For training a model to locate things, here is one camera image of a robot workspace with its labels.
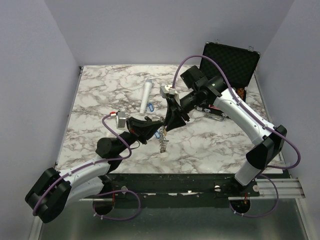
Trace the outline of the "large metal keyring disc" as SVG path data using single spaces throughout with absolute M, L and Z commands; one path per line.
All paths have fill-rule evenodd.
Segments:
M 160 153 L 164 153 L 167 149 L 168 140 L 166 139 L 166 130 L 165 127 L 162 126 L 158 130 L 159 132 L 159 147 L 160 147 Z

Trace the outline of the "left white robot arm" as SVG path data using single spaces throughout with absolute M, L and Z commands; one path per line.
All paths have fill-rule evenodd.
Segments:
M 33 216 L 38 216 L 43 223 L 49 223 L 72 200 L 92 195 L 107 197 L 111 185 L 100 177 L 115 170 L 121 161 L 131 157 L 132 144 L 146 144 L 162 126 L 161 120 L 139 120 L 134 117 L 124 121 L 125 131 L 120 134 L 106 126 L 114 136 L 98 140 L 94 158 L 61 171 L 50 167 L 41 174 L 25 196 L 25 202 L 31 207 Z

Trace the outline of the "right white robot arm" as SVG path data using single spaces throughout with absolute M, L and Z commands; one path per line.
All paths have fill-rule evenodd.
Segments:
M 237 171 L 230 183 L 230 191 L 241 196 L 248 190 L 248 184 L 280 153 L 287 129 L 259 116 L 234 90 L 229 90 L 220 76 L 208 79 L 197 66 L 186 70 L 181 78 L 192 92 L 179 97 L 171 85 L 160 88 L 161 96 L 167 101 L 165 129 L 170 131 L 186 125 L 189 112 L 201 105 L 213 105 L 233 120 L 249 137 L 254 148 L 246 154 L 246 162 Z

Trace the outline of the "black key fob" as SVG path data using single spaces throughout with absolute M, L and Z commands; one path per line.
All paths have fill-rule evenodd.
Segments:
M 145 119 L 146 121 L 148 121 L 148 122 L 151 122 L 151 121 L 152 121 L 152 119 L 151 119 L 150 117 L 148 117 L 148 116 L 145 116 L 144 119 Z

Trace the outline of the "blue key tag near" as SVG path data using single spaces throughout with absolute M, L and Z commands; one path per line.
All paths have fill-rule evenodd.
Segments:
M 160 139 L 160 137 L 161 137 L 161 135 L 160 135 L 160 132 L 159 132 L 159 131 L 156 131 L 154 135 L 155 135 L 155 137 L 156 137 L 157 139 Z

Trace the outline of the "blue key tag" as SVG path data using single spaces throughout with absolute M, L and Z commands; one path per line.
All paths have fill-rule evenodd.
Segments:
M 154 135 L 155 135 L 155 137 L 156 137 L 157 139 L 160 139 L 160 137 L 161 137 L 161 135 L 160 135 L 160 132 L 159 132 L 159 131 L 156 131 Z
M 148 108 L 149 108 L 149 110 L 150 110 L 151 112 L 154 111 L 154 107 L 153 107 L 153 105 L 152 105 L 151 103 L 148 104 Z

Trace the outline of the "blue key tag far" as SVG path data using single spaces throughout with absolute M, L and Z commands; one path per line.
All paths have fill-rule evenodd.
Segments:
M 154 107 L 153 107 L 153 105 L 152 105 L 151 103 L 148 104 L 148 108 L 149 108 L 149 110 L 150 110 L 151 112 L 154 111 Z

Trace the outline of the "white microphone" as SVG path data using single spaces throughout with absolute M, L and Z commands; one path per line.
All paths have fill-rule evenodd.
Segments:
M 147 79 L 144 83 L 143 94 L 142 94 L 142 99 L 141 99 L 140 109 L 139 109 L 139 114 L 142 116 L 146 112 L 147 103 L 149 100 L 149 95 L 150 95 L 152 87 L 153 87 L 153 81 L 151 79 Z

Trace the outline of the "black poker chip case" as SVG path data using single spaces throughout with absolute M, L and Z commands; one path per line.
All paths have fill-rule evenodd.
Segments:
M 246 88 L 251 81 L 261 54 L 258 51 L 254 51 L 251 46 L 248 49 L 244 49 L 217 42 L 206 42 L 203 55 L 214 60 L 220 66 L 231 87 L 245 102 Z M 209 80 L 217 75 L 222 76 L 213 63 L 206 59 L 201 59 L 199 69 Z M 212 104 L 202 104 L 197 110 L 205 112 L 205 117 L 211 120 L 222 122 L 225 118 L 229 118 Z

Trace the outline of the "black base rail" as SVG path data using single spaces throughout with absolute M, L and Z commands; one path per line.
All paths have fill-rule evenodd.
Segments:
M 113 209 L 227 208 L 247 212 L 255 199 L 285 198 L 292 194 L 295 181 L 287 175 L 262 176 L 247 186 L 236 183 L 232 174 L 147 174 L 111 173 L 101 177 L 100 196 L 92 206 L 98 214 Z

